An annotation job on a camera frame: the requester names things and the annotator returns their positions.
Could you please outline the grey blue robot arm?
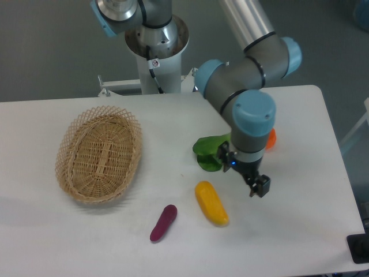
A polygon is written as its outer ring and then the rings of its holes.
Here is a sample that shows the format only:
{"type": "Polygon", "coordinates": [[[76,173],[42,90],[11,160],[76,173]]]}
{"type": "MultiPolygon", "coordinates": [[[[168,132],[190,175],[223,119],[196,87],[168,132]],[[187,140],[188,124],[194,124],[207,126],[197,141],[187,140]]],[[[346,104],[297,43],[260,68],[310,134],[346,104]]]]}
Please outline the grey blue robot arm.
{"type": "MultiPolygon", "coordinates": [[[[235,65],[213,59],[194,72],[194,88],[231,127],[231,138],[216,145],[223,169],[237,171],[251,195],[263,197],[270,178],[259,173],[276,115],[274,100],[262,88],[294,72],[302,52],[291,38],[280,38],[258,1],[221,1],[244,58],[235,65]]],[[[171,1],[92,1],[107,36],[120,33],[135,55],[141,92],[178,93],[181,55],[189,42],[186,24],[171,1]]]]}

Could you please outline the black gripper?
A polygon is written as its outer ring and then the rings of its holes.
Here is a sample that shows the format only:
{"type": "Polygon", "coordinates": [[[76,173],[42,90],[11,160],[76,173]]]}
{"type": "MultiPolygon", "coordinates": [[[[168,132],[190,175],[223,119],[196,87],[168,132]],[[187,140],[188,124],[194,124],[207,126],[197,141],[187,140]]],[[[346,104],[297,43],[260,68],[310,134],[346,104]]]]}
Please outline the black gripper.
{"type": "Polygon", "coordinates": [[[233,169],[238,172],[250,188],[250,197],[258,195],[260,198],[269,192],[271,179],[259,174],[259,167],[264,155],[264,149],[247,153],[235,148],[224,141],[217,149],[216,158],[221,162],[223,172],[233,169]]]}

